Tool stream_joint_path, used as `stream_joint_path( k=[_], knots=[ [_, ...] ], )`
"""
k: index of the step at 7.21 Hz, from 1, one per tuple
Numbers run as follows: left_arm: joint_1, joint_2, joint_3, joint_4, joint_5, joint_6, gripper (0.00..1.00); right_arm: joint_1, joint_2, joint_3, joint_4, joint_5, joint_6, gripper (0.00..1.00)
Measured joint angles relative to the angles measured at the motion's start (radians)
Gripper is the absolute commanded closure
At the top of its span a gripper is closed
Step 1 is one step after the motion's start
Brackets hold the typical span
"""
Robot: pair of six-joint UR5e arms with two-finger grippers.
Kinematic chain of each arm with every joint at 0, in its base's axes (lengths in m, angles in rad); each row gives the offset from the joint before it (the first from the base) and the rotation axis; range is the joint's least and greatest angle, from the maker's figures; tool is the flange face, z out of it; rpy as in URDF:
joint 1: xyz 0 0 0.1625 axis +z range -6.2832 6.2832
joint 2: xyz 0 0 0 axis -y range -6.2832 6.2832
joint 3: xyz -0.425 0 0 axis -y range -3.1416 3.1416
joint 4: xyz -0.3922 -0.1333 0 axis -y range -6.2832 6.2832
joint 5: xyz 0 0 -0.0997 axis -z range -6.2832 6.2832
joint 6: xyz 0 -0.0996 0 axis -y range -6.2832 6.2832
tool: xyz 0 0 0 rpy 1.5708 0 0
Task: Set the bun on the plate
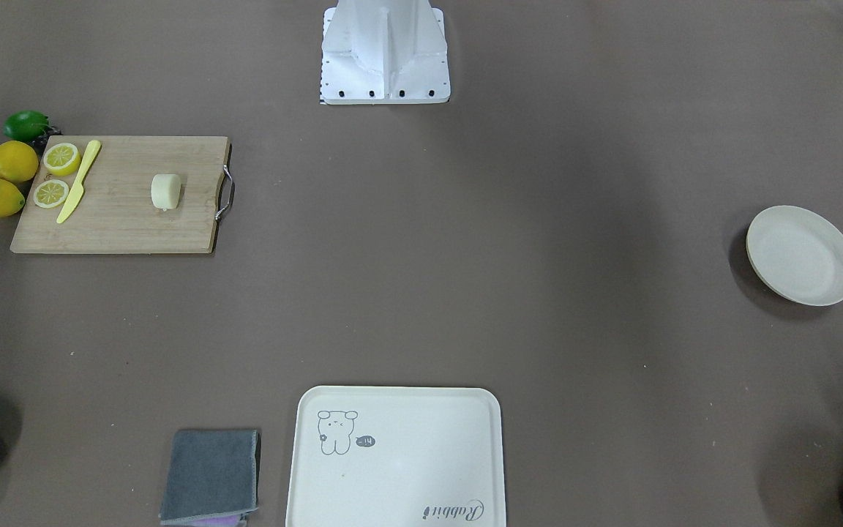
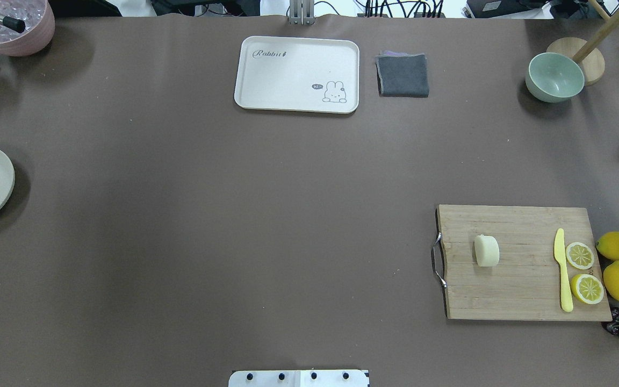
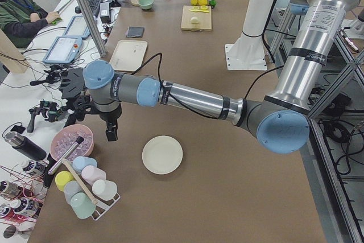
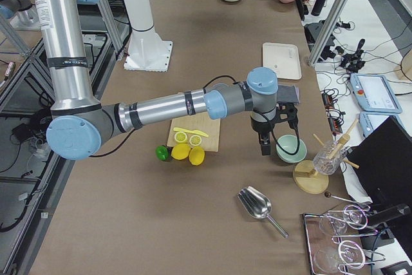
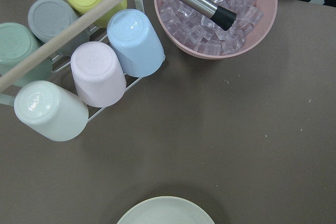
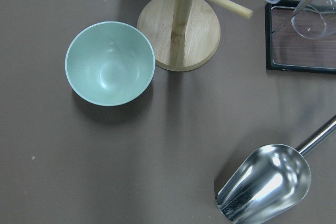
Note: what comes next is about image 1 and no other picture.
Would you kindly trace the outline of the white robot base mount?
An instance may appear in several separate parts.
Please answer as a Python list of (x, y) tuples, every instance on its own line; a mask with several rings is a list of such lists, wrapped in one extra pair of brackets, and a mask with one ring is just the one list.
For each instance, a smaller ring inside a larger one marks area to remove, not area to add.
[(451, 99), (444, 13), (430, 2), (339, 1), (322, 20), (322, 104), (419, 105)]

